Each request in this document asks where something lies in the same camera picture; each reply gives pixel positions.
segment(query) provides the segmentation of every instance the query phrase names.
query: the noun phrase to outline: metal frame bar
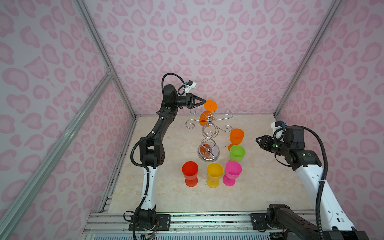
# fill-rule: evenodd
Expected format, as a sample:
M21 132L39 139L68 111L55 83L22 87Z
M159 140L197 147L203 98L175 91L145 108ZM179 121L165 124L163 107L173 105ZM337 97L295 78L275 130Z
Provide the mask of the metal frame bar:
M111 206L111 203L112 203L112 197L113 196L110 196L110 195L107 197L107 200L103 204L102 206L103 208L102 210L99 211L99 213L108 213L109 207Z
M154 239L156 240L274 240L283 238L282 232L204 232L204 233L163 233L163 231L156 232ZM86 240L133 240L130 233L126 234L95 234L92 239Z
M137 119L134 119L134 121L132 121L132 123L131 123L131 126L129 127L127 136L124 139L123 147L120 150L119 158L115 162L115 165L113 167L113 171L111 173L111 176L110 176L108 184L107 184L107 188L103 193L103 196L102 196L102 199L101 199L101 202L100 202L100 205L98 207L97 212L103 212L104 207L107 203L108 197L113 195L113 192L116 188L116 184L118 182L121 168L122 168L124 160L127 156L128 147L129 147L129 144L131 143L132 135L133 135L133 132L135 130L136 124L137 124Z
M13 230L28 210L30 204L34 201L40 189L43 187L45 181L55 169L56 164L62 158L77 132L83 126L83 123L103 95L112 78L114 78L114 76L111 73L107 73L104 76L95 91L93 91L91 96L80 108L78 114L68 125L66 131L57 141L51 152L45 157L45 160L29 179L21 193L14 200L12 205L10 205L0 223L0 240L8 239L12 234Z
M82 234L80 240L93 240L96 234Z
M313 210L295 210L302 218L311 223L316 222ZM266 213L266 211L246 212L171 212L170 230L161 233L207 233L207 232L257 232L251 223L252 213ZM131 233L128 231L129 222L123 219L122 213L90 214L83 231L83 238L94 234ZM282 230L267 230L267 232L281 232Z
M100 35L99 35L99 33L98 33L98 31L97 31L97 29L96 29L96 27L92 21L92 17L91 17L91 14L89 13L88 7L84 3L84 0L73 0L73 2L75 3L75 5L77 7L78 13L82 17L82 19L85 23L85 26L87 27L87 29L88 29L91 37L92 37L92 40L95 42L96 48L99 50L100 56L103 59L105 66L107 67L109 72L111 72L113 75L116 76L116 78L114 79L114 83L115 83L115 85L119 91L121 98L123 99L123 102L124 102L126 108L129 111L129 114L134 119L136 117L135 112L133 111L133 108L129 102L127 93L124 91L124 88L122 87L121 81L116 74L115 68L113 67L113 64L112 64L112 62L111 62L111 60L107 54L107 51L103 45L103 42L101 41L101 37L100 37Z
M296 86L298 80L300 79L300 76L301 76L303 69L309 63L311 57L313 56L317 47L319 46L322 38L324 37L327 30L331 26L331 24L332 24L332 22L336 16L337 10L340 9L342 2L343 2L343 0L333 0L332 1L331 6L329 7L327 13L325 14L323 21L321 22L317 32L315 33L315 35L312 39L312 42L311 42L310 46L308 47L307 52L304 55L303 60L301 61L299 67L297 68L295 74L293 75L291 83L289 84L286 91L284 92L284 95L281 98L281 101L280 101L279 105L277 106L275 113L273 114L276 119L280 115L281 111L283 110L285 103L288 100L288 97L290 96L293 88Z

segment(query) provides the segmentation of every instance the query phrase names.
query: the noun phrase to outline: wire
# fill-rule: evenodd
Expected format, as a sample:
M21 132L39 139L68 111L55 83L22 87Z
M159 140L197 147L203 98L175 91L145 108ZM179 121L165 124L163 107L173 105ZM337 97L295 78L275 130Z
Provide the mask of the wire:
M166 73L164 76L163 76L163 78L161 79L161 93L164 95L164 79L165 79L165 77L166 76L168 76L168 75L174 75L174 76L176 76L176 77L178 77L180 80L181 80L181 82L183 83L183 85L185 85L185 82L184 82L184 80L179 76L179 75L177 75L176 73Z
M257 227L257 225L259 224L259 223L262 223L262 222L264 222L265 223L265 229L264 230L259 230L259 228ZM266 231L266 220L263 220L263 221L260 221L260 222L256 222L256 230L258 230L259 232L265 232Z
M283 164L283 165L286 166L286 167L290 167L290 166L291 166L291 165L284 164L284 163L280 162L280 161L276 158L276 154L275 154L275 159L276 159L279 163Z
M182 89L183 87L185 87L185 86L184 86L184 85L181 85L181 86L179 87L179 89L177 90L177 94L180 95L180 96L182 96L182 95L185 93L185 90L184 90L182 93L180 93L180 89Z
M154 133L150 133L147 137L145 138L142 138L140 139L132 148L132 151L131 151L131 162L133 163L133 165L135 166L139 166L139 167L143 167L147 170L147 185L146 185L146 189L145 189L145 192L144 192L144 197L141 199L141 202L139 204L139 206L136 208L135 212L133 213L133 226L132 226L132 235L133 235L133 238L134 240L137 240L136 238L136 233L135 233L135 228L136 228L136 217L137 215L139 214L139 211L140 211L140 208L141 206L143 205L144 201L145 201L145 198L146 198L146 195L148 193L148 188L149 188L149 168L144 165L144 164L139 164L137 162L135 162L135 160L133 159L133 154L135 153L135 150L136 148L138 147L138 145L140 145L142 142L150 139L151 137L153 137L155 134Z
M281 136L280 136L279 138L276 138L276 134L277 134L278 132L280 132L281 130L284 130L284 127L279 128L278 130L276 130L276 131L273 133L273 139L275 139L276 141L280 141L280 140L282 140L283 137L284 137L284 133L282 133Z
M284 227L285 227L285 231L283 231L283 240L287 240L287 237L288 237L288 233L292 232L291 230L289 230L286 226L283 225L283 230L284 230Z
M158 221L156 221L155 224L157 225L157 227L156 227L156 229L151 233L151 235L154 234L155 232L157 232L157 230L159 229L159 225L160 225L160 223L159 223Z
M129 211L129 210L128 210L128 211L125 211L125 212L123 213L122 217L124 218L125 221L129 222L130 220L127 220L127 219L125 218L125 214L126 214L127 212L130 212L130 213L133 213L133 214L135 214L135 212L134 212L134 211Z
M325 178L327 177L327 173L328 173L327 154L325 153L325 148L324 148L323 142L321 141L320 137L314 131L312 131L311 129L309 129L307 127L299 126L299 125L293 125L293 127L301 127L302 129L307 130L313 136L315 136L315 138L317 139L317 141L320 144L321 154L323 156L323 161L324 161L324 170L323 170L323 174L321 175L321 180L319 183L319 190L317 191L316 204L315 204L315 214L316 214L316 225L318 228L319 238L320 238L320 240L325 240L324 233L323 233L323 226L321 225L321 215L320 215L321 211L320 211L320 209L321 209L321 196L323 194Z

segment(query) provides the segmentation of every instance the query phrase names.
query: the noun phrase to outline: pink leopard print wall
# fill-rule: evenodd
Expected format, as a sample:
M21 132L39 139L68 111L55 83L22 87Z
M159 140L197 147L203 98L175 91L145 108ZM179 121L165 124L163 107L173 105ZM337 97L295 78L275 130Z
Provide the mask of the pink leopard print wall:
M71 0L0 3L0 218L106 73Z
M330 1L86 0L136 114L174 72L218 112L273 113ZM170 77L166 83L180 86Z
M100 204L131 121L110 83L10 240L79 239Z
M281 116L319 134L329 185L370 239L384 238L383 12L382 1L346 1Z

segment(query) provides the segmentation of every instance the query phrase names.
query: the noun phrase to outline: cup base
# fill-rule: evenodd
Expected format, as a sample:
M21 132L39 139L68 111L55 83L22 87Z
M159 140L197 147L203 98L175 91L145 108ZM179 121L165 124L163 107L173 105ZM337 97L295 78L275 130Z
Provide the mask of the cup base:
M233 187L236 184L236 179L229 179L227 176L224 176L223 183L227 187Z
M198 179L197 179L197 177L196 177L195 179L193 179L193 180L188 180L188 179L185 180L185 184L186 184L188 187L194 187L194 186L197 185L197 183L198 183Z
M231 147L233 146L234 144L232 143L232 144L230 144L229 146L228 146L228 151L231 151Z
M217 188L219 184L220 184L219 180L218 181L212 181L212 180L207 179L207 185L210 188Z

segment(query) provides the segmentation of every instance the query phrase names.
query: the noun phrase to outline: yellow plastic cup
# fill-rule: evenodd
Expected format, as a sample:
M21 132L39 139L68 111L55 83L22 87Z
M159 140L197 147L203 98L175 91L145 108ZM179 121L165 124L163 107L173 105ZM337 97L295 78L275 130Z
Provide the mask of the yellow plastic cup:
M207 167L207 185L210 188L216 188L220 184L220 178L224 173L224 168L219 163L214 162Z

